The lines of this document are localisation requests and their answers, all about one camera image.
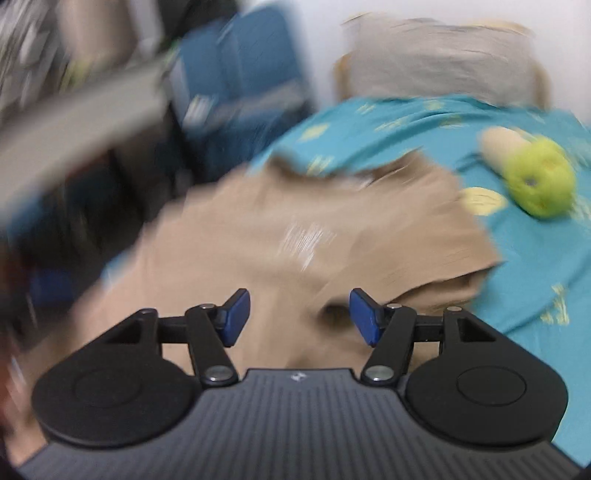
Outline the small white plush doll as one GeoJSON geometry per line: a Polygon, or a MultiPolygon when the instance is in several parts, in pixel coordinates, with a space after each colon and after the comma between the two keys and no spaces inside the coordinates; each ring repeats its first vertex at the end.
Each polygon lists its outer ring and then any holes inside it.
{"type": "Polygon", "coordinates": [[[184,117],[183,127],[200,127],[207,122],[216,100],[211,96],[195,95],[189,102],[184,117]]]}

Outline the blue fabric chair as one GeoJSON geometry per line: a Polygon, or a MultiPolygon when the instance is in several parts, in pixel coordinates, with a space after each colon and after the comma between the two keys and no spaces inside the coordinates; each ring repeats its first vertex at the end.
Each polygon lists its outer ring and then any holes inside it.
{"type": "Polygon", "coordinates": [[[280,6],[193,29],[180,41],[177,64],[184,96],[177,117],[199,183],[252,161],[311,115],[308,80],[280,6]],[[214,97],[215,106],[204,126],[183,127],[195,95],[214,97]]]}

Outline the tan printed t-shirt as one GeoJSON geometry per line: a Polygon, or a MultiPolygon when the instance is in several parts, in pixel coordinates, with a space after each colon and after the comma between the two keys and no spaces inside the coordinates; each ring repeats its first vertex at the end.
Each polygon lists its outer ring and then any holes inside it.
{"type": "Polygon", "coordinates": [[[93,286],[19,363],[32,386],[143,307],[175,316],[245,288],[249,322],[229,352],[239,371],[360,370],[370,350],[346,310],[353,288],[438,314],[470,303],[500,261],[457,177],[419,151],[325,178],[297,174],[276,157],[166,207],[117,280],[93,286]]]}

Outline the grey pillow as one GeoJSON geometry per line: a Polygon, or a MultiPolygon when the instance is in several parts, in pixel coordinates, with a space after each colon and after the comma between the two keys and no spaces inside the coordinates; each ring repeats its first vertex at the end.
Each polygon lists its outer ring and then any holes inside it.
{"type": "Polygon", "coordinates": [[[386,13],[361,14],[345,25],[353,43],[351,98],[464,94],[494,106],[537,107],[530,36],[386,13]]]}

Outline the white desk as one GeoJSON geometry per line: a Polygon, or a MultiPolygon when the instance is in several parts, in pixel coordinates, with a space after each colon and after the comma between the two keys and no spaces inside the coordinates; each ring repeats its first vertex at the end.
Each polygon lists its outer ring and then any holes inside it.
{"type": "Polygon", "coordinates": [[[1,130],[1,215],[96,153],[159,121],[160,57],[54,97],[1,130]]]}

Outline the teal patterned bed sheet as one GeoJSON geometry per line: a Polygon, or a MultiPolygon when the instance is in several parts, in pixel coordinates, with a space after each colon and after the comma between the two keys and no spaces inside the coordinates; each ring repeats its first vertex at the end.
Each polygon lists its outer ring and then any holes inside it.
{"type": "Polygon", "coordinates": [[[569,390],[557,444],[590,459],[590,131],[573,115],[500,109],[467,97],[356,99],[312,116],[280,137],[245,170],[273,158],[300,175],[351,176],[419,151],[452,172],[465,208],[500,254],[465,306],[556,369],[569,390]],[[576,162],[578,195],[568,214],[532,217],[483,161],[482,131],[496,126],[543,135],[576,162]]]}

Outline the green and beige plush toy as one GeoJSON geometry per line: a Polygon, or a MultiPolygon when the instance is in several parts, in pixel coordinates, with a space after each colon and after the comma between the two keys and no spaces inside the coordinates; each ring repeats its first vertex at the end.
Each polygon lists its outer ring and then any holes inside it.
{"type": "Polygon", "coordinates": [[[479,148],[483,161],[530,216],[552,219],[572,209],[575,170],[565,150],[550,138],[496,126],[481,132],[479,148]]]}

